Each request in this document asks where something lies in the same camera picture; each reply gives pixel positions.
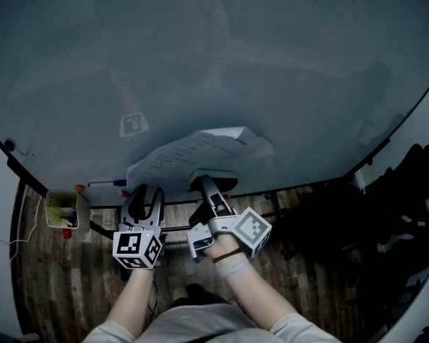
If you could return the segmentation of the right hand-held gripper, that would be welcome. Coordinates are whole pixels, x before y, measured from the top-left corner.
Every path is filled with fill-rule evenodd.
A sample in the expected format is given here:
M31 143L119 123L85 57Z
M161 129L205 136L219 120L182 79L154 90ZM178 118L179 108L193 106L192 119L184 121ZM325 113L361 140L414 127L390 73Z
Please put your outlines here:
M189 218L191 229L187 232L193 260L202 260L205 249L221 234L231 234L239 243L240 251L249 259L254 258L269 239L272 225L250 207L238 214L220 196L210 176L204 175L201 185L204 205L199 205Z

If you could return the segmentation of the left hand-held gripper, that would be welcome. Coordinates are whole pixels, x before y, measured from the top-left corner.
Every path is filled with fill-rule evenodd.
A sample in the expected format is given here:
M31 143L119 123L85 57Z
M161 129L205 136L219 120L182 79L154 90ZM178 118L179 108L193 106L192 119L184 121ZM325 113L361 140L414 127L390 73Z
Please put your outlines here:
M159 237L164 218L164 192L161 187L157 188L147 216L146 193L147 185L141 184L128 196L121 208L123 223L113 235L112 255L125 269L153 269L163 248ZM141 220L144 226L136 224Z

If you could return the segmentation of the black whiteboard eraser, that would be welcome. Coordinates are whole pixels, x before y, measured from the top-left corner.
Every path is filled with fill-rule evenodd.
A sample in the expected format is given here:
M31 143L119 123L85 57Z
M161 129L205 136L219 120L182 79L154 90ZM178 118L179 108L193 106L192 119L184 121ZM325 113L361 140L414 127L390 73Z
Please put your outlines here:
M202 187L200 179L204 175L211 177L221 193L228 192L237 186L237 176L233 171L196 169L189 178L188 193L200 191Z

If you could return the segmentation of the white printed paper sheet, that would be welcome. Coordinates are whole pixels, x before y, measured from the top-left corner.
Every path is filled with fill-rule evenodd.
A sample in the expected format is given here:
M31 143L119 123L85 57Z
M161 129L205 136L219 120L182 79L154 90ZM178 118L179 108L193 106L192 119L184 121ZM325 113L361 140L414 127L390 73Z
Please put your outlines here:
M271 143L245 126L199 130L129 166L127 188L146 184L178 194L197 171L239 172L248 161L273 154Z

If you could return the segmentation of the large black-framed whiteboard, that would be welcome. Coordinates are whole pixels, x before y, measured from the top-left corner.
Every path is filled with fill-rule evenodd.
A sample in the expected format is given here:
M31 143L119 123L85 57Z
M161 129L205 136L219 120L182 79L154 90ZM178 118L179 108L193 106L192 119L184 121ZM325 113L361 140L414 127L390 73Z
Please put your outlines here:
M0 142L44 189L121 201L150 152L243 127L236 194L342 177L429 90L429 0L0 0Z

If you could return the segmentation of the person's right forearm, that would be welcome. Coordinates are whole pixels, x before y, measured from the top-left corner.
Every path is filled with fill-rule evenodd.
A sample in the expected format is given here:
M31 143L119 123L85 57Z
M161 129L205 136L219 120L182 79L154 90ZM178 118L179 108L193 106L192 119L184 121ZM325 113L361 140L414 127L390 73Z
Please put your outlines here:
M281 318L297 310L272 288L250 264L226 277L237 301L261 329L270 330Z

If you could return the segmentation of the person's left forearm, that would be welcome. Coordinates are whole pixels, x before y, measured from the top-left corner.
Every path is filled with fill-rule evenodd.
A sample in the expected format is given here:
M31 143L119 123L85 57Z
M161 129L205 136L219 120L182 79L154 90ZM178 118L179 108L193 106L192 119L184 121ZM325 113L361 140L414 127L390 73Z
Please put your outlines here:
M107 317L135 339L144 331L153 278L152 270L135 269Z

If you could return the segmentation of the purple capped marker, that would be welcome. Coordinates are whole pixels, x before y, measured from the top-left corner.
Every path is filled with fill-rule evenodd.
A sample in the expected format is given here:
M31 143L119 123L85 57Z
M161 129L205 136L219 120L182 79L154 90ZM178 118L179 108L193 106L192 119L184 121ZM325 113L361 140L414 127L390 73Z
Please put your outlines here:
M113 181L105 181L105 182L89 182L88 187L126 187L127 180L126 179L118 179Z

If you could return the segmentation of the brown elastic wrist band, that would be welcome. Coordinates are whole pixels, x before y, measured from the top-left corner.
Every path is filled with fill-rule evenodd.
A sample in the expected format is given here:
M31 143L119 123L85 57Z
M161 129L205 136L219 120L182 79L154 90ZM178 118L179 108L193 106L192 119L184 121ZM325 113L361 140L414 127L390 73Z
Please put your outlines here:
M221 256L219 256L217 258L214 258L212 261L213 261L213 263L216 264L216 263L220 262L223 259L226 259L228 257L234 256L236 254L241 254L241 253L243 253L243 251L240 248L237 248L236 250L233 250L233 251L231 251L229 253L226 253L226 254L223 254L223 255L221 255Z

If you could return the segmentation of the beige magnetic storage box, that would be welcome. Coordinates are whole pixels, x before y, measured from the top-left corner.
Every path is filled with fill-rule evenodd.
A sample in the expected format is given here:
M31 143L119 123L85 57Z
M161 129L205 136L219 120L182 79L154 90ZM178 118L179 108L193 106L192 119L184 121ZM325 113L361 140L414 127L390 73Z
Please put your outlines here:
M73 209L77 212L77 225L71 223ZM90 204L82 194L75 190L48 191L46 193L44 211L49 227L70 229L73 232L83 234L90 230Z

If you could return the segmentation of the grey wrist band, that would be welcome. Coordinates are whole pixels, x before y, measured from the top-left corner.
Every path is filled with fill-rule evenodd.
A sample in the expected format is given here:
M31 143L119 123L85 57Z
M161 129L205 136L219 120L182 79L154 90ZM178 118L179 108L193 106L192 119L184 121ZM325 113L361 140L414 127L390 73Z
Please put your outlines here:
M250 261L244 254L236 254L216 262L215 266L221 277L228 278L248 268Z

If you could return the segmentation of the person's dark trousers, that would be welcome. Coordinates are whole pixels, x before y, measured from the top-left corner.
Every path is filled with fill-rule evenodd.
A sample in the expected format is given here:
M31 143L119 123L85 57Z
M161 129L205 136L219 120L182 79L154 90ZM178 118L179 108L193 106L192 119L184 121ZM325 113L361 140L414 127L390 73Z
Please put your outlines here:
M187 290L187 299L172 300L172 307L181 306L203 306L211 304L229 304L221 296L207 291L201 284L191 283L185 286Z

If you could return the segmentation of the person's grey shirt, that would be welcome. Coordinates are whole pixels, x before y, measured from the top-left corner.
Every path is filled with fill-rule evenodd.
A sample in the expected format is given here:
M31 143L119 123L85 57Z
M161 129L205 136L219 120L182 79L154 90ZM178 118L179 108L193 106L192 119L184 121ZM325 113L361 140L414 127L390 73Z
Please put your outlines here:
M260 329L230 304L181 306L159 315L135 338L106 321L83 343L341 343L299 314L288 314L269 330Z

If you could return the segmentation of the black office chair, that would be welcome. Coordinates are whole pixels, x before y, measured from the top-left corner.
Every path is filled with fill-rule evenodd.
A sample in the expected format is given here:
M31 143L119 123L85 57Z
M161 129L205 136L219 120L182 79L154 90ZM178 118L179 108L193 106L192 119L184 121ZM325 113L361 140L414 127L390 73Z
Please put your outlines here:
M339 259L343 249L363 240L363 195L356 186L331 183L304 195L284 213L280 235L318 263Z
M365 188L372 218L372 236L385 245L392 236L418 231L429 215L429 145L414 144L394 169Z

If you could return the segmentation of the white desk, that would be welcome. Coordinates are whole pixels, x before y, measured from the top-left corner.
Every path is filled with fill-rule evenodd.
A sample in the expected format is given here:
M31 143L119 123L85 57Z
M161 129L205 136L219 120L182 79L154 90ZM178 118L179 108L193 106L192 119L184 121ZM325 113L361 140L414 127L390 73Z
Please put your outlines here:
M399 320L376 343L414 343L429 327L429 276Z

